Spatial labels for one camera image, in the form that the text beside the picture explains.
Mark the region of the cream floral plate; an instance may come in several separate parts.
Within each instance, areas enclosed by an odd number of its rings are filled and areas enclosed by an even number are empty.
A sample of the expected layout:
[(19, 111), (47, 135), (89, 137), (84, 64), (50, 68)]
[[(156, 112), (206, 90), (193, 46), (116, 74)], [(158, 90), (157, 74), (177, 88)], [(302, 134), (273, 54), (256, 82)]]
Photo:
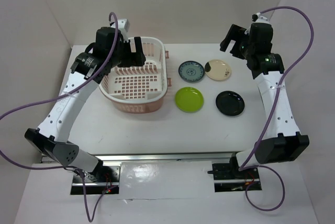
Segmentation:
[(205, 64), (206, 75), (215, 81), (224, 81), (231, 76), (231, 67), (223, 60), (213, 59)]

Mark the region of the blue patterned plate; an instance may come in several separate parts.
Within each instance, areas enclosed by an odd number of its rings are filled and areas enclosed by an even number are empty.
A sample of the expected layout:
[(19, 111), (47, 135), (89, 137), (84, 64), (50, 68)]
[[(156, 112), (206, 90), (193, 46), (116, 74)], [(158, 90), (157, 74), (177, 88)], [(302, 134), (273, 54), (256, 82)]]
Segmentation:
[(196, 61), (185, 61), (178, 67), (178, 74), (186, 82), (197, 83), (204, 77), (205, 69)]

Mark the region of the black plate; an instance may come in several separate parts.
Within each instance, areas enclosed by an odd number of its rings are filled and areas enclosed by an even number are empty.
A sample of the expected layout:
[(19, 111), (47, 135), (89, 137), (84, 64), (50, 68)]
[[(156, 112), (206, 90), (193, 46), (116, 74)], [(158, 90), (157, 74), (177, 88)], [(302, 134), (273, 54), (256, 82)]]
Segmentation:
[(236, 92), (223, 91), (219, 93), (215, 100), (217, 109), (224, 115), (235, 117), (243, 113), (245, 102)]

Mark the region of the lime green plate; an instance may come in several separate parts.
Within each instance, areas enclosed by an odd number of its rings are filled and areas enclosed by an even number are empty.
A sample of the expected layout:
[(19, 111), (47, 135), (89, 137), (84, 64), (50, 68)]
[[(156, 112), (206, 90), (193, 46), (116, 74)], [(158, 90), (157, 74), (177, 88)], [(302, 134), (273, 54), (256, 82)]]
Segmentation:
[(203, 107), (204, 97), (202, 93), (194, 87), (183, 87), (176, 92), (174, 101), (181, 111), (195, 113)]

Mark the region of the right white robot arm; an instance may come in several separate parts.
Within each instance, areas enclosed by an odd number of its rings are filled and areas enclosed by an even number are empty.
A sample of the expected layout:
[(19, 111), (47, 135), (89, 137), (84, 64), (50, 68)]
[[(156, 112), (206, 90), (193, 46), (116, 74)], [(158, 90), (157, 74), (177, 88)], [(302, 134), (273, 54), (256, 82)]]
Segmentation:
[(254, 147), (232, 154), (227, 170), (213, 169), (214, 178), (246, 178), (258, 165), (295, 161), (309, 146), (309, 137), (301, 133), (289, 104), (284, 64), (272, 52), (273, 28), (266, 22), (254, 22), (247, 29), (231, 25), (220, 50), (225, 52), (231, 41), (233, 57), (246, 60), (257, 83), (269, 122)]

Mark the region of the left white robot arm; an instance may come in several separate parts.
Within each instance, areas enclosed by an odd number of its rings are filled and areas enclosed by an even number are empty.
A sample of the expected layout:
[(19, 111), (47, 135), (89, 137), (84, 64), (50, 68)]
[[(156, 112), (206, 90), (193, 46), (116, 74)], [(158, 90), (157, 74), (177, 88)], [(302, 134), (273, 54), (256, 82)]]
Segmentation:
[(46, 119), (36, 128), (29, 128), (25, 138), (42, 154), (62, 166), (82, 170), (92, 182), (111, 178), (112, 170), (102, 160), (81, 150), (69, 141), (70, 131), (81, 109), (102, 79), (114, 67), (143, 66), (146, 58), (140, 37), (134, 38), (135, 51), (120, 30), (102, 27), (95, 42), (80, 53), (71, 66), (68, 82)]

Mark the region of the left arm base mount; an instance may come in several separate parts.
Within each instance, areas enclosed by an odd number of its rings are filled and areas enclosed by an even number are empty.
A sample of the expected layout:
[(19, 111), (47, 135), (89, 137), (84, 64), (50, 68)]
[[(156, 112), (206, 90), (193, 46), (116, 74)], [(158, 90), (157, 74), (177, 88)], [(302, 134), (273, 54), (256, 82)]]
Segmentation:
[[(121, 172), (121, 163), (108, 162), (110, 172), (103, 175), (102, 178), (94, 178), (90, 174), (84, 172), (84, 181), (87, 195), (100, 195), (107, 190), (106, 195), (119, 194), (119, 179)], [(70, 195), (83, 195), (83, 183), (80, 175), (73, 175)]]

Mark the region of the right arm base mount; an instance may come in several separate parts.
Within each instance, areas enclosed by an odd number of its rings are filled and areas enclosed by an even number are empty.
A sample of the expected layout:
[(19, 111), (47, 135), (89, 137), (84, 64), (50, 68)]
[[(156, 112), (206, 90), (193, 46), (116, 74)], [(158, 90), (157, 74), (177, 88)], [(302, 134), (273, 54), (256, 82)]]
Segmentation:
[(250, 191), (261, 191), (262, 186), (257, 169), (238, 171), (228, 163), (213, 163), (207, 171), (214, 179), (215, 192), (241, 192), (249, 186)]

